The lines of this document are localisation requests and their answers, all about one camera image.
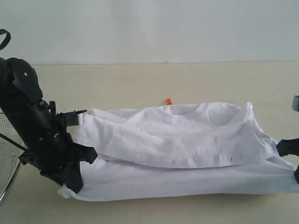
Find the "table surface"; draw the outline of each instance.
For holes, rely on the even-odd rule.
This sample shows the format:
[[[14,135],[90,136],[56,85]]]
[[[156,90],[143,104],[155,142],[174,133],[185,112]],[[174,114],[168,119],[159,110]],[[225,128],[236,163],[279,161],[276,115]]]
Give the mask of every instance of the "table surface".
[[[299,136],[299,62],[37,65],[44,99],[57,111],[143,108],[221,101],[251,101],[260,126],[279,140]],[[287,160],[299,163],[295,156]],[[22,166],[0,208],[1,224],[297,223],[299,194],[200,195],[89,203],[63,199],[59,186]]]

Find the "folded cloth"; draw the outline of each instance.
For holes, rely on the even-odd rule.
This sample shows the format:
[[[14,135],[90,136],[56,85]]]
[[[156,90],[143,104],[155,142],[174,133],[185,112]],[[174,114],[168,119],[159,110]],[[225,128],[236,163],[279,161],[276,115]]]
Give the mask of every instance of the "folded cloth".
[[[252,104],[91,109],[74,141],[95,147],[81,162],[84,187],[64,197],[86,201],[211,193],[299,192],[292,164],[258,125]]]

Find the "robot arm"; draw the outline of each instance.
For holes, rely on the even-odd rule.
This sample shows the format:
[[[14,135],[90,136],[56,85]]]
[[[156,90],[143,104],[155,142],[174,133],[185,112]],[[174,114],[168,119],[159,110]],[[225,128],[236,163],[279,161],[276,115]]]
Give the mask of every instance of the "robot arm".
[[[9,32],[1,29],[2,34],[7,36],[0,49],[10,40]],[[93,147],[74,143],[66,127],[85,111],[56,114],[55,102],[43,100],[34,68],[17,58],[0,58],[0,108],[27,146],[20,161],[78,193],[83,187],[79,162],[91,164],[97,153]]]

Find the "black cable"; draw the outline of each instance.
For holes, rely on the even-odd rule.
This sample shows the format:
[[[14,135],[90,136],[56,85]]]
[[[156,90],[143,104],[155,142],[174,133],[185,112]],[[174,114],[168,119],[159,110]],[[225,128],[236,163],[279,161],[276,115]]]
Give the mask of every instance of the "black cable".
[[[20,148],[21,150],[24,150],[24,151],[28,151],[27,148],[21,146],[20,144],[16,143],[15,141],[11,140],[9,137],[6,137],[5,135],[1,134],[0,133],[0,137],[3,138],[4,140],[8,141],[9,143],[13,144],[14,146]]]

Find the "black strap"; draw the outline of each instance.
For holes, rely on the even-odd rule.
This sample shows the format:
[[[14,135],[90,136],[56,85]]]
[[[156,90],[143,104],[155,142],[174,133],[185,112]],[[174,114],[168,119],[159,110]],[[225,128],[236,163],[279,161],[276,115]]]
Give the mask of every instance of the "black strap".
[[[7,30],[0,29],[0,36],[3,34],[6,34],[6,37],[0,44],[0,50],[4,49],[8,45],[8,43],[10,42],[10,39],[11,39],[10,33]]]

